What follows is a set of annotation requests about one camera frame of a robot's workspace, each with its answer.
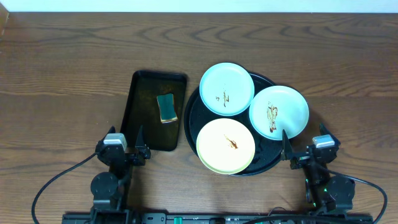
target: brown sauce stain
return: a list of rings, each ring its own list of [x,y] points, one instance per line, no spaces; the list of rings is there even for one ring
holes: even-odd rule
[[[225,106],[225,103],[226,103],[226,102],[229,102],[229,95],[226,95],[226,94],[225,94],[225,90],[224,90],[224,107],[226,107],[226,106]]]
[[[276,116],[278,116],[278,108],[268,102],[267,117],[269,122],[269,131],[273,133],[276,130]]]
[[[235,141],[229,140],[229,138],[224,134],[225,139],[227,139],[229,141],[229,146],[233,149],[237,149],[238,145],[236,144]]]

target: wooden table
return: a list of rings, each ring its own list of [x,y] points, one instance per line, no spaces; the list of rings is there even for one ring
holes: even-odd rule
[[[398,222],[398,15],[12,13],[0,42],[0,223],[32,223],[41,186],[120,128],[134,71],[186,73],[185,101],[204,71],[236,62],[298,89],[342,142],[329,168],[384,188],[381,223]],[[55,181],[37,204],[42,223],[88,211],[93,159]],[[169,212],[267,213],[305,205],[302,170],[280,162],[253,177],[209,171],[180,131],[173,152],[135,169],[130,205]],[[374,217],[375,189],[357,184],[354,212]]]

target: black mount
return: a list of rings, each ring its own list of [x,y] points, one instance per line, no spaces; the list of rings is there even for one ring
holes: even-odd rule
[[[98,159],[109,166],[109,172],[103,172],[94,177],[91,182],[91,192],[94,195],[94,205],[90,213],[67,213],[62,217],[63,224],[243,224],[250,220],[262,218],[261,215],[187,215],[164,213],[139,213],[127,209],[126,200],[130,189],[132,168],[145,165],[150,159],[150,150],[145,144],[143,127],[140,127],[136,145],[133,149],[123,144],[124,135],[116,134],[112,127],[108,134],[97,143],[95,151]],[[313,203],[314,209],[306,212],[310,216],[335,217],[341,220],[351,220],[355,223],[372,223],[369,215],[347,215],[352,209],[355,183],[345,177],[330,177],[319,166],[336,158],[340,142],[320,125],[321,136],[313,138],[313,145],[307,146],[305,152],[294,152],[286,132],[282,132],[282,160],[290,161],[291,169],[303,169],[306,180],[307,202]],[[297,212],[286,212],[288,215]],[[311,221],[293,222],[278,220],[282,224],[315,224]]]
[[[347,210],[353,208],[355,183],[342,176],[330,177],[326,164],[336,159],[340,142],[323,125],[319,126],[321,136],[313,138],[314,144],[305,152],[293,152],[285,130],[282,134],[282,160],[290,160],[291,169],[304,169],[306,176],[306,198],[316,210],[311,215],[332,215],[346,217]]]

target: rectangular black tray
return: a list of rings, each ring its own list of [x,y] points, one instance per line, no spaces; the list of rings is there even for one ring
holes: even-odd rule
[[[134,147],[139,127],[144,126],[144,140],[150,149],[173,151],[177,147],[182,108],[187,87],[184,74],[136,71],[131,80],[129,96],[120,132],[127,145]],[[160,122],[157,96],[173,93],[177,121]]]

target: green sponge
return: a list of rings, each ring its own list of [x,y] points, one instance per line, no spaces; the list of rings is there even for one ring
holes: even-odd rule
[[[160,111],[160,121],[168,123],[178,120],[174,111],[174,96],[172,93],[157,96],[157,104]]]

